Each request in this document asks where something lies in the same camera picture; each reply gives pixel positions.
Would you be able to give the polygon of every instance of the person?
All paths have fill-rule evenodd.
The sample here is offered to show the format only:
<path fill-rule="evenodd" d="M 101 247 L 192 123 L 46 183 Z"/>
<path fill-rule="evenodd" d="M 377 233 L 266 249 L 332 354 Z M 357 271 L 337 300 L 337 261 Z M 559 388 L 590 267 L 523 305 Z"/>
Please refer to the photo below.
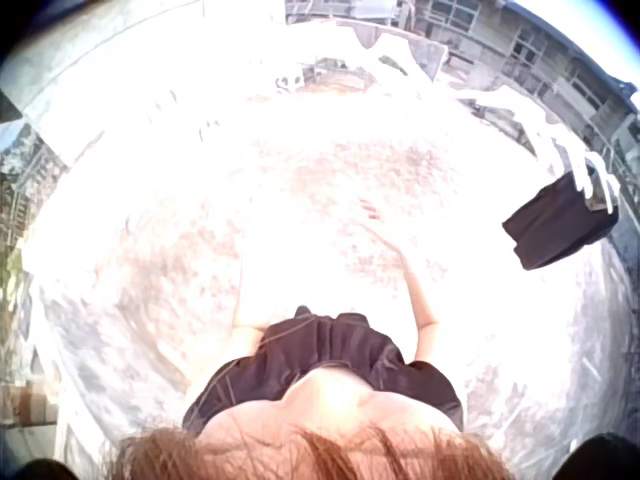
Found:
<path fill-rule="evenodd" d="M 184 430 L 127 439 L 110 478 L 511 478 L 495 452 L 463 433 L 463 395 L 447 377 L 449 344 L 440 341 L 446 325 L 429 306 L 415 247 L 368 200 L 353 217 L 400 259 L 417 330 L 413 360 L 361 314 L 333 319 L 301 305 L 269 325 L 248 313 L 249 252 L 229 340 L 187 392 Z"/>

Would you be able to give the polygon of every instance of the railing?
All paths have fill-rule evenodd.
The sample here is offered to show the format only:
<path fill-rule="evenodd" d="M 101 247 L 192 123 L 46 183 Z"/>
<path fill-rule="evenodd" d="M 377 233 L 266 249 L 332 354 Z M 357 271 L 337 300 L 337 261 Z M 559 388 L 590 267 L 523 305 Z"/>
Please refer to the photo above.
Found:
<path fill-rule="evenodd" d="M 548 88 L 553 89 L 553 85 L 555 85 L 555 81 L 549 79 L 543 72 L 534 68 L 531 68 L 529 65 L 526 65 L 523 62 L 519 62 L 516 59 L 505 55 L 502 52 L 498 52 L 494 47 L 485 44 L 481 40 L 478 40 L 470 35 L 461 33 L 457 30 L 452 29 L 446 25 L 438 25 L 440 28 L 445 31 L 455 32 L 456 35 L 465 38 L 466 40 L 470 40 L 474 42 L 476 45 L 482 48 L 481 53 L 478 55 L 478 58 L 482 58 L 482 53 L 486 50 L 490 52 L 494 58 L 499 56 L 503 60 L 503 65 L 500 70 L 495 70 L 496 76 L 499 79 L 502 77 L 503 81 L 507 80 L 508 83 L 510 81 L 515 82 L 517 85 L 521 87 L 521 91 L 526 92 L 531 98 L 533 98 L 538 104 L 543 106 L 546 110 L 550 110 L 554 115 L 558 117 L 561 121 L 568 124 L 569 122 L 566 120 L 566 112 L 562 111 L 554 111 L 550 106 L 545 104 L 543 101 L 538 98 L 536 93 L 539 91 L 539 88 Z M 458 45 L 451 44 L 448 45 L 449 48 L 456 52 L 456 47 Z M 566 103 L 571 104 L 571 100 L 562 96 L 559 93 L 555 93 L 556 96 L 560 97 Z M 631 170 L 630 166 L 626 162 L 625 159 L 621 158 L 615 151 L 613 145 L 609 142 L 607 137 L 602 134 L 600 129 L 593 123 L 589 118 L 584 116 L 580 111 L 574 109 L 574 114 L 578 114 L 585 125 L 585 130 L 590 127 L 593 132 L 595 132 L 596 140 L 594 142 L 593 149 L 597 153 L 599 153 L 605 162 L 607 163 L 607 168 L 609 171 L 618 179 L 620 182 L 620 194 L 625 202 L 628 204 L 629 209 L 631 210 L 636 228 L 640 232 L 640 182 L 639 176 L 634 174 Z M 583 137 L 584 131 L 575 131 L 574 132 L 579 136 Z"/>

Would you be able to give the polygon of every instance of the concrete floor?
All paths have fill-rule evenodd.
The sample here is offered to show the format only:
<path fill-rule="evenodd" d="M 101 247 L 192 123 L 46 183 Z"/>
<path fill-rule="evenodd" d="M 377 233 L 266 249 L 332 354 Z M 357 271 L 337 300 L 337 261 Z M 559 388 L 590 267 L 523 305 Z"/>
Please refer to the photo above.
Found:
<path fill-rule="evenodd" d="M 129 10 L 117 10 L 107 4 L 101 7 L 101 15 L 89 16 L 84 23 L 72 23 L 52 34 L 46 39 L 47 44 L 58 48 L 58 55 L 46 55 L 52 47 L 45 48 L 45 38 L 41 38 L 17 55 L 9 63 L 9 70 L 0 75 L 0 88 L 26 112 L 44 140 L 67 164 L 74 165 L 78 156 L 83 156 L 63 188 L 56 192 L 56 199 L 43 210 L 25 264 L 36 277 L 31 292 L 34 315 L 42 315 L 50 325 L 51 345 L 59 352 L 63 375 L 109 439 L 118 439 L 155 419 L 163 423 L 179 421 L 184 411 L 184 370 L 188 368 L 184 365 L 197 362 L 189 355 L 214 350 L 225 338 L 239 260 L 233 239 L 242 233 L 234 219 L 239 218 L 252 188 L 264 181 L 280 183 L 292 192 L 290 200 L 300 200 L 297 186 L 312 188 L 314 182 L 310 179 L 322 184 L 335 173 L 327 165 L 309 169 L 294 159 L 284 173 L 253 163 L 243 166 L 240 174 L 235 165 L 224 164 L 216 165 L 214 170 L 206 167 L 202 175 L 195 175 L 222 179 L 221 183 L 228 185 L 220 193 L 225 195 L 225 203 L 217 204 L 220 238 L 214 242 L 215 254 L 210 258 L 216 265 L 215 283 L 226 286 L 219 290 L 215 305 L 207 312 L 211 314 L 208 319 L 215 318 L 217 322 L 204 324 L 196 319 L 176 325 L 159 320 L 153 326 L 154 333 L 146 333 L 146 345 L 142 342 L 145 347 L 154 348 L 132 348 L 132 325 L 122 315 L 123 309 L 115 308 L 104 296 L 101 305 L 82 301 L 97 258 L 120 232 L 134 200 L 142 209 L 145 202 L 154 198 L 155 190 L 145 188 L 147 183 L 153 183 L 147 182 L 151 172 L 153 181 L 164 188 L 176 182 L 191 182 L 197 188 L 206 186 L 193 173 L 186 172 L 192 166 L 202 168 L 198 162 L 203 152 L 198 152 L 199 147 L 193 147 L 188 139 L 195 138 L 198 122 L 206 117 L 194 120 L 191 116 L 191 123 L 179 127 L 182 119 L 190 117 L 193 97 L 202 90 L 193 87 L 196 93 L 190 97 L 184 79 L 167 68 L 172 65 L 168 58 L 184 62 L 179 59 L 180 54 L 187 52 L 185 45 L 194 38 L 189 37 L 188 30 L 181 30 L 184 35 L 171 36 L 171 41 L 164 35 L 171 22 L 176 28 L 195 22 L 200 10 L 195 4 L 178 8 L 178 2 L 173 2 L 174 13 L 143 22 L 152 16 L 150 12 L 156 14 L 160 8 L 154 2 L 139 3 L 141 7 Z M 86 28 L 91 22 L 100 28 Z M 87 33 L 81 37 L 80 32 Z M 158 39 L 157 44 L 149 42 L 150 36 Z M 72 41 L 77 38 L 83 38 L 85 43 Z M 108 38 L 113 40 L 102 43 Z M 157 57 L 141 53 L 142 47 L 149 44 L 155 45 Z M 190 55 L 196 56 L 187 52 L 183 57 Z M 45 61 L 50 63 L 46 68 L 39 63 Z M 185 93 L 179 96 L 180 105 L 174 105 L 167 94 L 173 88 L 172 82 L 178 85 L 176 91 Z M 390 178 L 388 172 L 398 167 L 394 198 L 401 205 L 399 208 L 404 208 L 407 218 L 415 224 L 429 226 L 418 236 L 425 243 L 431 242 L 434 253 L 429 260 L 435 266 L 433 271 L 438 275 L 442 272 L 440 277 L 434 273 L 433 278 L 437 308 L 452 318 L 463 319 L 460 329 L 466 333 L 460 338 L 466 348 L 460 348 L 465 351 L 468 430 L 500 450 L 523 478 L 549 478 L 573 441 L 617 428 L 627 402 L 627 377 L 621 372 L 628 370 L 624 352 L 630 348 L 633 295 L 622 264 L 607 242 L 540 272 L 525 274 L 519 269 L 499 224 L 548 178 L 539 172 L 527 152 L 495 129 L 478 125 L 454 102 L 447 108 L 453 112 L 450 118 L 430 127 L 444 137 L 448 135 L 447 128 L 464 127 L 471 140 L 466 142 L 468 145 L 450 147 L 451 163 L 447 167 L 460 174 L 464 188 L 459 196 L 445 198 L 452 205 L 458 205 L 454 200 L 466 199 L 462 205 L 469 208 L 452 206 L 448 218 L 453 220 L 448 223 L 436 218 L 427 206 L 440 203 L 441 198 L 430 196 L 426 188 L 414 187 L 432 178 L 424 170 L 426 167 L 420 170 L 415 165 L 409 168 L 376 160 L 370 165 L 375 177 L 373 188 L 382 192 L 382 185 Z M 148 132 L 149 119 L 155 133 Z M 232 119 L 231 123 L 241 124 L 243 120 Z M 184 132 L 186 136 L 168 139 L 167 132 Z M 270 133 L 275 135 L 271 137 L 275 144 L 291 141 L 282 131 Z M 313 133 L 301 132 L 296 145 L 314 141 Z M 123 152 L 125 142 L 131 148 Z M 181 158 L 179 169 L 175 168 L 177 156 Z M 362 168 L 349 163 L 352 160 L 341 159 L 346 168 Z M 483 161 L 490 161 L 491 167 L 482 168 Z M 494 171 L 512 181 L 496 182 Z M 115 196 L 114 185 L 118 191 Z M 353 232 L 340 230 L 344 225 L 331 223 L 318 213 L 325 208 L 323 199 L 338 191 L 344 193 L 340 189 L 344 185 L 316 190 L 312 205 L 288 212 L 289 226 L 304 225 L 304 231 L 316 232 L 318 240 L 309 245 L 310 251 L 289 255 L 278 279 L 286 281 L 284 272 L 300 273 L 295 270 L 300 267 L 294 265 L 294 258 L 311 259 L 305 269 L 316 272 L 316 279 L 286 283 L 283 290 L 287 295 L 278 298 L 271 314 L 274 318 L 286 315 L 302 297 L 318 312 L 359 310 L 369 316 L 375 328 L 390 334 L 404 352 L 410 352 L 415 342 L 410 322 L 402 326 L 400 322 L 389 322 L 389 318 L 411 318 L 393 262 L 372 245 L 354 255 Z M 476 201 L 479 195 L 483 195 L 481 204 Z M 409 215 L 407 212 L 416 205 L 426 211 Z M 287 228 L 286 220 L 277 220 L 282 229 Z M 470 231 L 477 235 L 473 249 L 464 240 Z M 283 250 L 274 258 L 282 259 L 278 255 L 293 251 Z M 357 266 L 351 261 L 362 262 Z M 54 281 L 61 276 L 62 282 Z M 320 285 L 326 279 L 331 281 Z M 478 312 L 491 315 L 479 316 Z M 210 336 L 203 348 L 205 331 Z"/>

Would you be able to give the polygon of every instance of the wall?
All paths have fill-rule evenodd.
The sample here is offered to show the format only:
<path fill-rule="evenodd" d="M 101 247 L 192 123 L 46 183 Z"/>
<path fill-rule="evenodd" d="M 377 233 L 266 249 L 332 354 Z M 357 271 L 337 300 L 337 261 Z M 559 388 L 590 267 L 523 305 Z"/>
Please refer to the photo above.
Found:
<path fill-rule="evenodd" d="M 616 133 L 631 113 L 620 97 L 610 95 L 606 103 L 590 118 L 591 122 L 607 140 Z"/>
<path fill-rule="evenodd" d="M 481 4 L 469 35 L 434 26 L 430 37 L 449 45 L 452 50 L 474 63 L 481 63 L 500 71 L 505 57 L 511 53 L 518 31 L 525 25 L 531 25 L 531 22 L 514 12 L 499 9 L 495 2 L 486 0 Z M 569 47 L 551 36 L 547 36 L 546 39 L 547 46 L 533 70 L 534 76 L 552 86 L 552 89 L 541 97 L 543 103 L 559 112 L 563 120 L 575 130 L 582 130 L 588 119 L 606 140 L 611 140 L 611 136 L 628 113 L 626 106 L 619 97 L 611 95 L 596 111 L 564 78 L 567 66 L 573 58 Z M 602 85 L 602 81 L 595 75 L 589 76 L 594 83 Z"/>

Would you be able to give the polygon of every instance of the window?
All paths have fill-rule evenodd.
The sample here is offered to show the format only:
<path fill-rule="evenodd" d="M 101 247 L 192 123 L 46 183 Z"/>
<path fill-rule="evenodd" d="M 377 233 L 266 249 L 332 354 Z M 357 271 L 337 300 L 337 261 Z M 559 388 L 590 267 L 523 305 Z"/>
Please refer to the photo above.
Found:
<path fill-rule="evenodd" d="M 599 82 L 589 75 L 585 68 L 579 63 L 572 60 L 567 66 L 567 82 L 578 92 L 584 99 L 589 102 L 595 110 L 599 110 L 609 98 L 609 92 L 602 87 Z"/>
<path fill-rule="evenodd" d="M 640 142 L 640 122 L 634 121 L 629 124 L 629 134 L 636 141 Z"/>
<path fill-rule="evenodd" d="M 429 20 L 469 33 L 478 10 L 478 0 L 434 0 L 429 10 Z"/>
<path fill-rule="evenodd" d="M 541 30 L 534 27 L 521 27 L 511 47 L 511 58 L 533 66 L 546 46 L 547 41 Z"/>

